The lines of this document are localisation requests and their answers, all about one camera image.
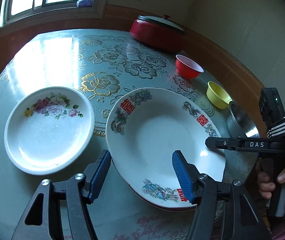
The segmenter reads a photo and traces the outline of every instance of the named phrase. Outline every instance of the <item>floral plate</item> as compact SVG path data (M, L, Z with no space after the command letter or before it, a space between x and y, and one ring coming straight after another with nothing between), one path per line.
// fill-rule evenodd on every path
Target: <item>floral plate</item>
M115 103L106 125L106 141L118 173L144 200L159 208L194 208L184 197L172 167L181 150L200 173L222 181L225 156L205 146L220 137L210 118L184 96L142 88Z
M4 133L7 155L29 174L57 172L83 152L94 123L90 102L77 90L38 90L22 99L8 117Z

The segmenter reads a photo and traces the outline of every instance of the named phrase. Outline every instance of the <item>stainless steel bowl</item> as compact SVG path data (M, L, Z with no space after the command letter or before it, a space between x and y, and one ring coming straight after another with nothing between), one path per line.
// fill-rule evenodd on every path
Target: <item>stainless steel bowl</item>
M259 132L247 112L236 102L229 103L229 115L226 119L231 137L259 137Z

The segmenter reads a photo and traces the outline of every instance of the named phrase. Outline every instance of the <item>person's hand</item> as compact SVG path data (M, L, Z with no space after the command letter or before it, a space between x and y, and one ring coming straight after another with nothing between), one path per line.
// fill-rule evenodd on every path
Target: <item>person's hand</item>
M259 187L260 195L265 199L270 199L272 195L271 192L275 189L276 185L273 182L270 182L269 175L262 171L260 162L258 162L256 170L258 171L257 185ZM285 183L285 168L278 175L277 181L280 184Z

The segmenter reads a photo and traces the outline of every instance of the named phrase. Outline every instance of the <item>silver bolt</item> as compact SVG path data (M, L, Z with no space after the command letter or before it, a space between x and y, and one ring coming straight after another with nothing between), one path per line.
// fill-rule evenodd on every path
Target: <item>silver bolt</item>
M234 185L235 186L240 186L241 185L241 181L238 180L238 179L234 180Z
M84 174L82 174L82 173L77 173L75 175L75 179L82 179L83 177L84 177Z
M208 179L208 175L207 175L207 174L204 174L204 173L201 173L201 174L199 175L199 178L200 178L200 179Z
M49 184L49 182L50 182L49 179L43 179L43 180L41 181L41 184L42 184L43 186L47 186L47 185Z

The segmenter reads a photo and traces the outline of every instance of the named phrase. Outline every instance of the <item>yellow rose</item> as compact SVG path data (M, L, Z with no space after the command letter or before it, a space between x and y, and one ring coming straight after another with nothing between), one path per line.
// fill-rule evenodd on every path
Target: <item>yellow rose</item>
M30 110L29 108L27 108L24 112L24 115L26 117L30 117L32 115L32 113L33 113L33 110Z

